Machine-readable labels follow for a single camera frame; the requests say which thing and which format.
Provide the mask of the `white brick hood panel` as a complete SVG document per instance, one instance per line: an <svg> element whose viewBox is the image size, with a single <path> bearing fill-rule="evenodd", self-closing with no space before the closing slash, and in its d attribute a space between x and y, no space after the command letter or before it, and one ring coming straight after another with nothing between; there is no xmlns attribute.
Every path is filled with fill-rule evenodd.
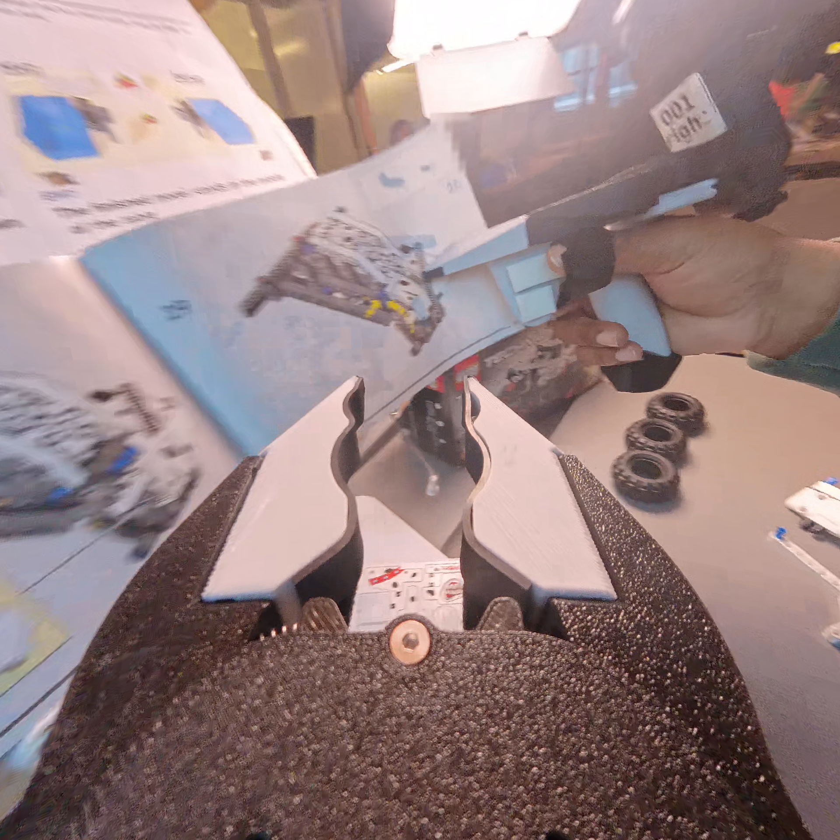
<svg viewBox="0 0 840 840"><path fill-rule="evenodd" d="M828 570L822 563L819 563L818 560L812 557L801 546L791 541L787 534L788 532L785 528L775 528L770 531L769 539L773 543L780 545L782 548L787 550L787 552L798 559L801 564L814 572L821 580L828 584L835 593L839 594L839 577L834 572Z"/></svg>

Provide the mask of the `black toy set box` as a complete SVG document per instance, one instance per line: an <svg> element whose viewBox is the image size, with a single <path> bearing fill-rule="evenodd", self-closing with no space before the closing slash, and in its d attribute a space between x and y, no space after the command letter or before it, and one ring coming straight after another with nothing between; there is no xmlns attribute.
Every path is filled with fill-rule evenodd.
<svg viewBox="0 0 840 840"><path fill-rule="evenodd" d="M525 329L456 363L415 394L401 417L422 452L455 467L465 462L463 402L470 377L531 425L561 417L602 378L546 326Z"/></svg>

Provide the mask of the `instruction booklet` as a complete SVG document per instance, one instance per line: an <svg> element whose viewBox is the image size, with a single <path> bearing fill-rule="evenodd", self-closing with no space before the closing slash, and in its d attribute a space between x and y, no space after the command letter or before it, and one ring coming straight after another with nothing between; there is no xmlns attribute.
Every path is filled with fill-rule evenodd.
<svg viewBox="0 0 840 840"><path fill-rule="evenodd" d="M487 225L448 128L2 267L2 761L37 760L135 567L352 376L375 424L518 318L429 281Z"/></svg>

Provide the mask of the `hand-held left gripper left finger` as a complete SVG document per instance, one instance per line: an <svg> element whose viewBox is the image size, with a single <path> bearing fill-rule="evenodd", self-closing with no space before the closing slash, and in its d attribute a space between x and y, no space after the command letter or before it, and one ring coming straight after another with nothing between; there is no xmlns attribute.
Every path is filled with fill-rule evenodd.
<svg viewBox="0 0 840 840"><path fill-rule="evenodd" d="M295 601L319 577L351 596L363 550L349 482L360 465L364 382L348 379L269 444L206 580L204 602Z"/></svg>

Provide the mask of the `black toy tyre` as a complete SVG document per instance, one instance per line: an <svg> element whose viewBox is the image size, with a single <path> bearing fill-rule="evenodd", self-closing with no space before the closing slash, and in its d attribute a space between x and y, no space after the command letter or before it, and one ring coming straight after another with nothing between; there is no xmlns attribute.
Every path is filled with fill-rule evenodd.
<svg viewBox="0 0 840 840"><path fill-rule="evenodd" d="M686 458L687 439L684 432L668 421L644 417L629 425L625 430L626 448L653 453L675 465L681 465Z"/></svg>
<svg viewBox="0 0 840 840"><path fill-rule="evenodd" d="M659 392L646 404L646 415L673 424L687 436L695 436L706 427L706 410L692 395L681 392Z"/></svg>
<svg viewBox="0 0 840 840"><path fill-rule="evenodd" d="M628 449L612 463L617 492L633 502L666 505L679 497L679 470L668 458L654 452Z"/></svg>

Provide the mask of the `person's right hand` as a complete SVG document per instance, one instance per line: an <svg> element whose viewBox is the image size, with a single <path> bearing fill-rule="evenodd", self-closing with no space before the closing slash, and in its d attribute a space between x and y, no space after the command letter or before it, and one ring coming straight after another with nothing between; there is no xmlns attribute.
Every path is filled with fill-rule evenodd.
<svg viewBox="0 0 840 840"><path fill-rule="evenodd" d="M839 245L719 217L664 217L615 234L616 272L652 291L681 356L783 360L836 320Z"/></svg>

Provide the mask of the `printed task sheet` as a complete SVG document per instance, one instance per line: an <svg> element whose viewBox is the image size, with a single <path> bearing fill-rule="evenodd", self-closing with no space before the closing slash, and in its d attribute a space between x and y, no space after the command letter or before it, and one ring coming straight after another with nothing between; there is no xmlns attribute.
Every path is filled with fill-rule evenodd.
<svg viewBox="0 0 840 840"><path fill-rule="evenodd" d="M189 2L1 2L2 267L315 176Z"/></svg>

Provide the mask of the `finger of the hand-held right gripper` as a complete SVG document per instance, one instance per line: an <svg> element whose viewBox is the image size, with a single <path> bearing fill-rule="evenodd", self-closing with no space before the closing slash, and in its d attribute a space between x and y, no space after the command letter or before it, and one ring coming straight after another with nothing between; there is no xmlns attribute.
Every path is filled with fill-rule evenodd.
<svg viewBox="0 0 840 840"><path fill-rule="evenodd" d="M427 269L427 277L476 266L505 270L512 291L560 279L565 301L589 298L597 318L625 329L662 329L650 290L640 276L615 273L613 232L703 203L718 181L666 190L657 181L608 181L453 246Z"/></svg>

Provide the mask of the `sticker sheet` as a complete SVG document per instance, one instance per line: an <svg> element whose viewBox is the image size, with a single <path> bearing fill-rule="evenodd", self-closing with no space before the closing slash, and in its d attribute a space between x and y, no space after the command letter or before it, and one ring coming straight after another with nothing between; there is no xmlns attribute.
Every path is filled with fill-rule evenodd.
<svg viewBox="0 0 840 840"><path fill-rule="evenodd" d="M420 616L446 632L461 632L464 581L456 559L363 570L350 614L352 633L375 633L393 621Z"/></svg>

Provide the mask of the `white grey brick part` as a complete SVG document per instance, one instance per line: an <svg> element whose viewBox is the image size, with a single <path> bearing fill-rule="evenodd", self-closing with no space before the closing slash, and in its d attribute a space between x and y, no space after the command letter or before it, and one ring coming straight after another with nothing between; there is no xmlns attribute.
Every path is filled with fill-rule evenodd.
<svg viewBox="0 0 840 840"><path fill-rule="evenodd" d="M827 478L796 491L784 506L815 536L839 540L839 479Z"/></svg>

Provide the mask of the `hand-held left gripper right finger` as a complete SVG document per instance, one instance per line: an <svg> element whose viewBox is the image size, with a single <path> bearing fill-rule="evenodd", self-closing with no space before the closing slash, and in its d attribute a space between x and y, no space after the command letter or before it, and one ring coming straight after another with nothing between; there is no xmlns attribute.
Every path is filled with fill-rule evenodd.
<svg viewBox="0 0 840 840"><path fill-rule="evenodd" d="M616 590L563 455L477 379L465 382L467 545L527 602L612 602Z"/></svg>

